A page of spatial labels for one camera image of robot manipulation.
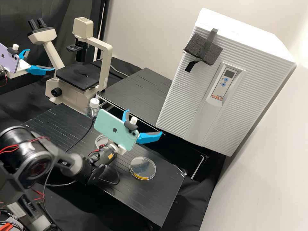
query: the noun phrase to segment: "white knob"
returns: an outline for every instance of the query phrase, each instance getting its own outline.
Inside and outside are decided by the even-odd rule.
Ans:
[[[137,117],[133,116],[133,117],[131,118],[131,124],[135,125],[135,124],[137,123],[137,121],[138,121],[138,118],[137,118]]]
[[[90,106],[91,108],[98,108],[98,107],[99,107],[99,99],[97,99],[97,98],[92,98],[92,99],[90,99],[90,104],[89,104],[89,106]]]
[[[18,51],[19,46],[17,44],[13,44],[13,50]]]

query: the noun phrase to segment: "white wall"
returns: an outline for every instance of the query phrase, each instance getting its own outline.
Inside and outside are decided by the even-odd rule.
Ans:
[[[306,86],[298,66],[216,185],[201,231],[308,230]]]
[[[202,7],[270,31],[289,48],[307,0],[112,0],[105,41],[115,57],[172,79]]]

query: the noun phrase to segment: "ribbed white panel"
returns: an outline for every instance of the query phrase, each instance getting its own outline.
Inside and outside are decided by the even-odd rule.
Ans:
[[[205,38],[209,35],[209,31],[197,26],[194,27],[191,36],[195,33]],[[246,74],[228,105],[224,105],[218,113],[203,143],[198,144],[230,156],[295,63],[219,34],[213,42],[223,48],[213,66],[199,62],[188,73],[185,68],[195,57],[187,53],[183,54],[156,126],[183,138],[219,64],[225,62],[236,66],[245,70]]]

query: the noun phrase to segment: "smartphone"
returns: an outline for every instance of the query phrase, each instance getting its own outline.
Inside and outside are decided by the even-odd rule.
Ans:
[[[129,132],[129,129],[124,126],[122,120],[104,109],[99,110],[94,128],[127,151],[132,150],[139,136],[138,130]]]
[[[19,56],[12,55],[7,51],[7,47],[0,43],[0,65],[9,72],[15,73],[19,64]]]

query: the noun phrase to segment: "petri dish lid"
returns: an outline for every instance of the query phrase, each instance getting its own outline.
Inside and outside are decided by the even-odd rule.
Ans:
[[[135,157],[129,165],[131,174],[140,180],[150,180],[155,176],[156,166],[147,157]]]
[[[96,148],[99,148],[101,144],[107,144],[107,143],[108,143],[108,138],[105,137],[103,134],[100,134],[95,140]]]

